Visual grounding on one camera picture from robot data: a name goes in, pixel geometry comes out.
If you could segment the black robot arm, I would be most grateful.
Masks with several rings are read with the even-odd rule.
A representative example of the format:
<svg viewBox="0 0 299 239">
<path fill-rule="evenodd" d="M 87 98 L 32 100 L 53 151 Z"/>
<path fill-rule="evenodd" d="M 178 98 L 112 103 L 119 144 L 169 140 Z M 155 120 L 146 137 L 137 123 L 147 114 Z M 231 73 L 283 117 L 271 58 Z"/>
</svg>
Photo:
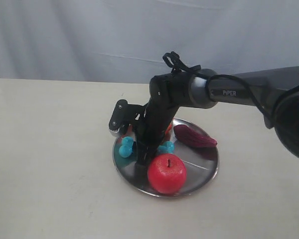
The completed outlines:
<svg viewBox="0 0 299 239">
<path fill-rule="evenodd" d="M 209 109 L 218 102 L 255 106 L 265 126 L 299 158 L 299 66 L 231 75 L 195 66 L 155 76 L 136 131 L 138 160 L 154 155 L 180 107 Z"/>
</svg>

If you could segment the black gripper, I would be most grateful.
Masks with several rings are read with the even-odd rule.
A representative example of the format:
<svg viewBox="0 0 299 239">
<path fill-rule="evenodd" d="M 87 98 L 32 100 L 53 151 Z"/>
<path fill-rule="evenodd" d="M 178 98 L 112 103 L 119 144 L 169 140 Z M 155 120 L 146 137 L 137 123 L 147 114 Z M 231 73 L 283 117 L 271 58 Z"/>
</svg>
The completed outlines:
<svg viewBox="0 0 299 239">
<path fill-rule="evenodd" d="M 150 164 L 165 131 L 180 107 L 192 105 L 189 97 L 189 73 L 154 76 L 149 84 L 150 99 L 137 129 L 137 163 Z"/>
</svg>

